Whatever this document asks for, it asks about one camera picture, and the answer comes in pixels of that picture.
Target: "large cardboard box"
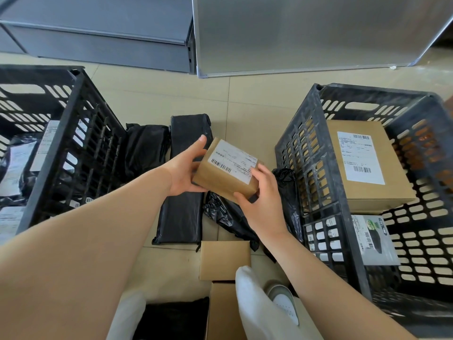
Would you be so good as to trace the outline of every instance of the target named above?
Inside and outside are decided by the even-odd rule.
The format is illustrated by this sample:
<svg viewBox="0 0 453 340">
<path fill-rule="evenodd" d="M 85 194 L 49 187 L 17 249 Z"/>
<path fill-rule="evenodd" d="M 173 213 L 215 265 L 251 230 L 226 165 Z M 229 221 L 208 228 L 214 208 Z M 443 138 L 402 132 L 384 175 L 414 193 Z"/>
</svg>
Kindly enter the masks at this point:
<svg viewBox="0 0 453 340">
<path fill-rule="evenodd" d="M 213 281 L 206 340 L 247 340 L 234 283 L 236 270 L 250 266 L 249 241 L 202 241 L 200 280 Z"/>
<path fill-rule="evenodd" d="M 237 203 L 234 192 L 249 199 L 258 190 L 258 180 L 250 173 L 260 161 L 231 144 L 214 138 L 193 177 L 193 182 Z"/>
<path fill-rule="evenodd" d="M 327 125 L 351 213 L 380 214 L 415 199 L 380 122 L 328 120 Z"/>
</svg>

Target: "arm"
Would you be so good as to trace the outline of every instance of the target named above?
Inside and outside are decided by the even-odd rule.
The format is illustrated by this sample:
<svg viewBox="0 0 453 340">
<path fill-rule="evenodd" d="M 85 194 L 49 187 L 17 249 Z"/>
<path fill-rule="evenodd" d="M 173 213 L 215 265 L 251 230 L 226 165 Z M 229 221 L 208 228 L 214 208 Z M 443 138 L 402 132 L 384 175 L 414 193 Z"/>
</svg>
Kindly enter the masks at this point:
<svg viewBox="0 0 453 340">
<path fill-rule="evenodd" d="M 205 144 L 1 246 L 2 339 L 104 340 L 165 198 L 205 191 L 191 183 Z"/>
<path fill-rule="evenodd" d="M 355 291 L 286 229 L 277 181 L 264 166 L 252 169 L 260 196 L 251 204 L 236 193 L 250 227 L 285 271 L 325 340 L 413 340 L 408 331 Z"/>
</svg>

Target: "long black package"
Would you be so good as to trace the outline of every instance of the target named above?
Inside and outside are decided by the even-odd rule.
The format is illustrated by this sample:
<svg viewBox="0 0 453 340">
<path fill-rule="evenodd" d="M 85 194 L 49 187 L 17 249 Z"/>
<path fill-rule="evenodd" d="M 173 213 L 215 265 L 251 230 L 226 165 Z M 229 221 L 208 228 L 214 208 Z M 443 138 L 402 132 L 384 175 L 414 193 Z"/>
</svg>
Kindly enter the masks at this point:
<svg viewBox="0 0 453 340">
<path fill-rule="evenodd" d="M 171 159 L 189 148 L 201 135 L 207 137 L 206 149 L 213 140 L 207 114 L 172 116 L 170 129 Z M 157 233 L 152 243 L 201 243 L 203 197 L 204 193 L 200 192 L 167 197 L 160 208 Z"/>
<path fill-rule="evenodd" d="M 193 302 L 147 304 L 132 339 L 203 340 L 208 310 L 209 297 Z"/>
<path fill-rule="evenodd" d="M 26 205 L 23 190 L 39 139 L 40 133 L 26 133 L 14 136 L 9 142 L 0 161 L 0 206 Z"/>
<path fill-rule="evenodd" d="M 165 163 L 170 147 L 170 129 L 165 125 L 126 124 L 123 142 L 124 172 L 127 181 Z"/>
<path fill-rule="evenodd" d="M 277 179 L 286 228 L 300 243 L 303 243 L 302 213 L 294 171 L 289 168 L 280 168 L 274 169 L 272 173 Z M 266 247 L 264 247 L 263 252 L 273 262 L 276 262 L 274 256 Z"/>
<path fill-rule="evenodd" d="M 208 192 L 203 206 L 205 215 L 236 237 L 250 241 L 250 248 L 256 251 L 260 246 L 258 235 L 250 228 L 241 207 L 225 198 Z"/>
</svg>

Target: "plastic crate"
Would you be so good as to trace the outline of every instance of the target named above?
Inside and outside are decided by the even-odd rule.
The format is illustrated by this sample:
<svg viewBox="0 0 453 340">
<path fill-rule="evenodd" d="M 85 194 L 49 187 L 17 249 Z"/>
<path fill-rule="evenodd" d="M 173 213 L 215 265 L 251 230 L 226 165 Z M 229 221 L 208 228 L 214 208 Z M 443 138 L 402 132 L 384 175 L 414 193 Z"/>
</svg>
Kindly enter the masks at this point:
<svg viewBox="0 0 453 340">
<path fill-rule="evenodd" d="M 13 136 L 48 126 L 54 139 L 17 233 L 122 183 L 117 158 L 126 131 L 83 67 L 0 65 L 0 159 Z M 56 200 L 62 185 L 67 194 Z"/>
<path fill-rule="evenodd" d="M 382 122 L 407 172 L 417 201 L 383 214 L 399 267 L 363 265 L 327 119 Z M 315 84 L 275 154 L 279 168 L 296 173 L 301 207 L 308 211 L 307 248 L 414 335 L 453 336 L 453 119 L 442 99 L 418 91 Z M 329 238 L 331 228 L 338 229 L 338 238 Z M 318 232 L 327 240 L 318 241 Z M 326 250 L 320 250 L 321 242 Z"/>
</svg>

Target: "floor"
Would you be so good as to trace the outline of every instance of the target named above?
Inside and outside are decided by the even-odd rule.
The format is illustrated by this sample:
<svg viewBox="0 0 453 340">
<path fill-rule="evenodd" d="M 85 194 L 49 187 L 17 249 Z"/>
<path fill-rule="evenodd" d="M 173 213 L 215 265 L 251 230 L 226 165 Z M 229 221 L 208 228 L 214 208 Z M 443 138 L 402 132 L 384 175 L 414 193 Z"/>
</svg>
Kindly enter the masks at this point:
<svg viewBox="0 0 453 340">
<path fill-rule="evenodd" d="M 309 88 L 332 82 L 433 91 L 443 99 L 453 94 L 453 51 L 431 49 L 416 67 L 218 77 L 159 70 L 68 62 L 0 53 L 2 64 L 83 65 L 111 109 L 125 125 L 167 124 L 171 115 L 207 113 L 214 136 L 275 168 L 274 145 Z M 210 283 L 198 280 L 196 245 L 153 246 L 157 221 L 132 270 L 127 290 L 141 289 L 151 302 L 191 301 L 209 294 Z M 207 218 L 204 240 L 235 240 Z M 288 280 L 260 248 L 252 268 L 262 284 Z"/>
</svg>

